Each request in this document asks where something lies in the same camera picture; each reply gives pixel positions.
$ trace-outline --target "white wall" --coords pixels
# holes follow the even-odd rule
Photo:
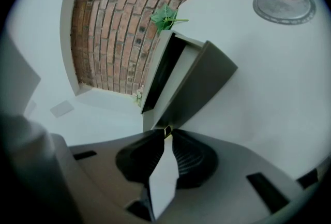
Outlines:
[[[36,107],[30,119],[61,134],[69,145],[141,132],[139,107],[129,96],[99,89],[76,96],[79,86],[70,51],[73,1],[16,0],[8,16],[9,37],[41,78],[31,98]],[[50,109],[64,100],[74,110],[55,118]]]

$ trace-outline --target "small plant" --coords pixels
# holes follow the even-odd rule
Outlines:
[[[136,94],[132,94],[132,97],[134,99],[134,102],[140,107],[141,106],[141,97],[143,94],[143,88],[144,86],[141,85],[140,89],[137,90]]]
[[[162,8],[156,9],[151,15],[151,20],[157,27],[157,32],[162,30],[169,30],[174,22],[188,22],[187,19],[176,19],[178,10],[172,10],[166,3]]]

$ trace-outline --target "white table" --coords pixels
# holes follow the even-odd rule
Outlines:
[[[308,23],[260,18],[253,0],[187,0],[173,29],[218,46],[239,69],[182,129],[248,147],[296,179],[331,146],[331,18],[323,0]]]

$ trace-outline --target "round metal object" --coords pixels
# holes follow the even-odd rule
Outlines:
[[[316,13],[314,0],[254,0],[254,11],[263,19],[280,24],[303,24]]]

